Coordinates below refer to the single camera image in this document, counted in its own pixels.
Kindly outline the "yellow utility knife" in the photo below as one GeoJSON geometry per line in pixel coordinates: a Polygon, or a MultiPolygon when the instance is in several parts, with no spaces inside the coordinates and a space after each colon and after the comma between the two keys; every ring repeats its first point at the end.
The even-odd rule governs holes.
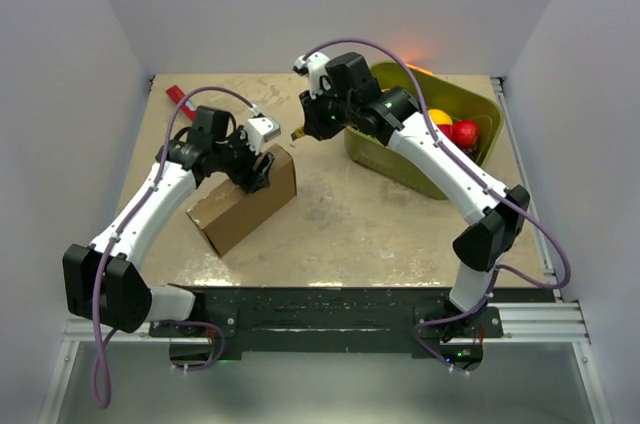
{"type": "Polygon", "coordinates": [[[296,141],[298,139],[301,139],[302,137],[305,136],[305,132],[304,132],[304,128],[303,127],[298,127],[297,129],[295,129],[291,134],[291,140],[292,141],[296,141]]]}

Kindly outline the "brown cardboard express box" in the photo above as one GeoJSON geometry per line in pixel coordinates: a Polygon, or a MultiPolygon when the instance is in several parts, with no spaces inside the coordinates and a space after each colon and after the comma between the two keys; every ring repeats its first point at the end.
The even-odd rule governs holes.
{"type": "Polygon", "coordinates": [[[269,170],[269,186],[245,193],[226,179],[186,213],[220,256],[248,237],[297,195],[293,157],[280,145],[268,149],[275,161],[269,170]]]}

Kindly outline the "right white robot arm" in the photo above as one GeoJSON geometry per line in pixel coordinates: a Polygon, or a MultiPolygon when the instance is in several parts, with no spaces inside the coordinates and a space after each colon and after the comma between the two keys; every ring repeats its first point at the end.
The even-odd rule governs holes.
{"type": "Polygon", "coordinates": [[[489,291],[496,262],[522,231],[528,191],[485,174],[434,126],[408,90],[382,89],[362,55],[316,52],[297,58],[293,69],[309,81],[299,97],[304,135],[322,141],[352,127],[376,139],[420,170],[462,215],[467,227],[453,242],[460,266],[445,323],[452,334],[469,336],[481,324],[475,305],[489,291]]]}

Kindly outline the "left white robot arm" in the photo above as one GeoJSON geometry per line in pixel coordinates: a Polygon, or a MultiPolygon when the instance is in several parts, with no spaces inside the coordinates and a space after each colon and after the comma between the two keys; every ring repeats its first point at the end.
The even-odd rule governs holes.
{"type": "Polygon", "coordinates": [[[146,322],[171,321],[185,336],[200,334],[207,312],[193,292],[150,287],[140,274],[146,255],[174,212],[216,173],[247,194],[269,185],[275,162],[263,146],[281,133],[255,110],[245,124],[221,109],[201,106],[193,123],[172,133],[150,173],[115,220],[88,245],[71,245],[62,266],[71,314],[131,333],[146,322]]]}

